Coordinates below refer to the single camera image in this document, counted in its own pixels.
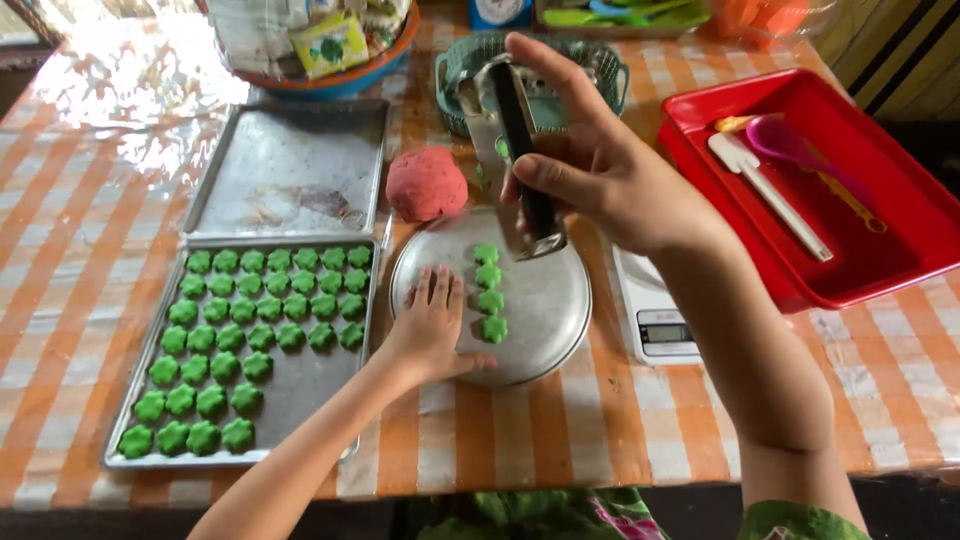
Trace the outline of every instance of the sleeve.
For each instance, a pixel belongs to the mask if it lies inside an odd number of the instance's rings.
[[[737,540],[870,540],[854,524],[816,506],[763,501],[744,513]]]

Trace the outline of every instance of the red dough ball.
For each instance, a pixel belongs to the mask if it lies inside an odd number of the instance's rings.
[[[427,146],[390,164],[387,200],[404,221],[429,221],[464,207],[467,179],[449,148]]]

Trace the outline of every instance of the hand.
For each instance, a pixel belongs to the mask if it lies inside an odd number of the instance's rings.
[[[501,200],[519,199],[517,182],[552,196],[559,211],[578,211],[620,247],[640,255],[686,244],[728,226],[716,209],[617,118],[573,61],[519,34],[507,50],[557,89],[570,115],[563,133],[534,138],[507,173]],[[522,213],[517,228],[527,232]]]
[[[496,367],[490,355],[454,351],[464,315],[464,280],[446,266],[440,266],[433,287],[432,277],[433,269],[424,266],[394,328],[371,358],[371,364],[390,370],[410,387]]]

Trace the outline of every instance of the round metal plate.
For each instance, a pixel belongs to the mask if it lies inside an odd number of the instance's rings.
[[[487,343],[480,334],[484,314],[477,310],[476,301],[482,289],[473,280],[477,263],[472,253],[482,243],[500,249],[497,266],[503,281],[496,290],[503,293],[506,306],[500,316],[507,320],[509,331],[499,344]],[[580,255],[567,246],[546,257],[512,260],[493,207],[472,207],[443,217],[410,239],[390,283],[395,318],[404,294],[427,264],[434,268],[445,264],[464,277],[467,301],[457,351],[481,351],[497,359],[495,370],[467,374],[464,380],[507,386],[538,379],[560,367],[587,334],[592,293]]]

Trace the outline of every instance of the orange and white tablecloth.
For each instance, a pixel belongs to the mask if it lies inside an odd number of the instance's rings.
[[[424,8],[413,50],[365,95],[394,105],[390,156],[450,145],[470,176],[470,144],[446,132],[432,87],[435,54],[468,32],[454,9]],[[631,70],[623,119],[649,142],[673,93],[796,65],[828,75],[808,44],[614,46]],[[200,17],[112,21],[81,28],[0,123],[0,506],[203,505],[241,474],[110,473],[99,458],[227,104],[248,93]],[[595,298],[573,358],[522,388],[442,382],[410,393],[364,430],[318,496],[738,478],[731,421],[703,368],[628,358],[607,245],[586,223],[571,231]],[[413,232],[397,224],[394,246]],[[953,273],[788,318],[827,375],[851,472],[960,463],[958,298]]]

